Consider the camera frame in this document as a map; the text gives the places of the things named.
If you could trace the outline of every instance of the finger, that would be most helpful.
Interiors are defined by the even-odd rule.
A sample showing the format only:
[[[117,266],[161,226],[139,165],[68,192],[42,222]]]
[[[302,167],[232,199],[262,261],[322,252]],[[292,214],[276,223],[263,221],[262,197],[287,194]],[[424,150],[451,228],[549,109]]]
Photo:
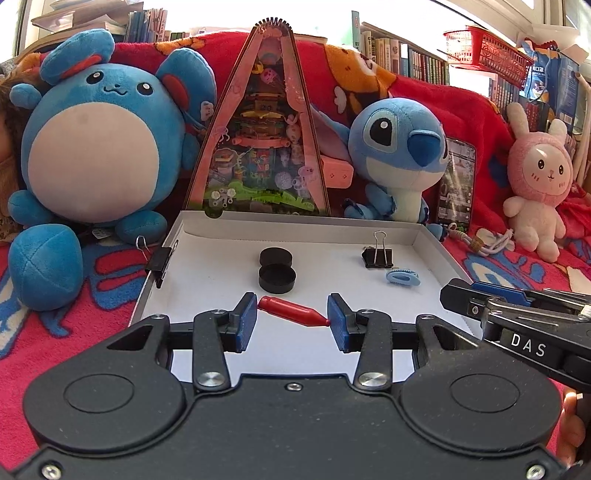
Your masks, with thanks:
[[[577,393],[574,390],[568,389],[565,392],[563,408],[567,415],[574,415],[577,412]]]
[[[563,415],[560,419],[560,439],[579,448],[585,440],[585,425],[576,415]]]
[[[569,442],[562,439],[558,439],[556,444],[556,456],[566,466],[571,466],[577,456],[577,449],[573,447]]]

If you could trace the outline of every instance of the smartphone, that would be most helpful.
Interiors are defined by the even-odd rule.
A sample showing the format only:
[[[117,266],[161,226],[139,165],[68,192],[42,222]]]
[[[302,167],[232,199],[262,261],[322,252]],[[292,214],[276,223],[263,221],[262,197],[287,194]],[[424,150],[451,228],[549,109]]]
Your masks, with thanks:
[[[447,139],[449,163],[439,183],[436,222],[443,226],[451,223],[467,232],[472,218],[474,179],[476,177],[476,149],[473,145]]]

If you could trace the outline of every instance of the black lid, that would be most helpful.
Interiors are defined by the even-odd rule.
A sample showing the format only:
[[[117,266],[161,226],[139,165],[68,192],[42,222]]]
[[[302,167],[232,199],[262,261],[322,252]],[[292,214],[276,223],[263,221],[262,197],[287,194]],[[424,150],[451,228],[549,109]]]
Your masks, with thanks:
[[[259,270],[259,285],[275,295],[287,293],[296,282],[296,272],[287,265],[270,264]]]
[[[292,259],[293,257],[291,256],[291,253],[285,248],[270,247],[265,248],[261,252],[260,262],[262,267],[271,264],[281,264],[290,267]]]

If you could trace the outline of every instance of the red plastic basket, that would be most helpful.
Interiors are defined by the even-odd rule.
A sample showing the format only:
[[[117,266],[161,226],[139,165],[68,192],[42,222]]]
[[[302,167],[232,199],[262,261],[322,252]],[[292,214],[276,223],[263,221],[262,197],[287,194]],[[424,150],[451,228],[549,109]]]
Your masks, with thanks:
[[[523,90],[533,60],[479,27],[445,32],[449,63],[463,69],[491,72]]]

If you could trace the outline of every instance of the binder clip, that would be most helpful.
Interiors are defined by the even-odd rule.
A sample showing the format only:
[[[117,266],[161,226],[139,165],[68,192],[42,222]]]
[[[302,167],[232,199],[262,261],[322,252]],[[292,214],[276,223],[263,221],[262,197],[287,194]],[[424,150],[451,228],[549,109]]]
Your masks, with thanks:
[[[166,269],[168,268],[168,262],[176,250],[177,245],[178,240],[176,240],[171,247],[156,247],[150,258],[148,258],[147,253],[149,254],[150,251],[146,245],[145,238],[140,235],[135,240],[135,247],[142,252],[142,255],[146,260],[146,267],[144,270],[148,275],[151,273],[154,276],[156,288],[162,286],[164,276],[166,275]]]
[[[381,249],[378,248],[379,233],[383,235]],[[382,232],[381,230],[374,232],[374,238],[375,246],[365,247],[361,254],[361,258],[363,258],[365,263],[365,268],[392,268],[394,266],[392,263],[392,249],[386,248],[386,232]]]

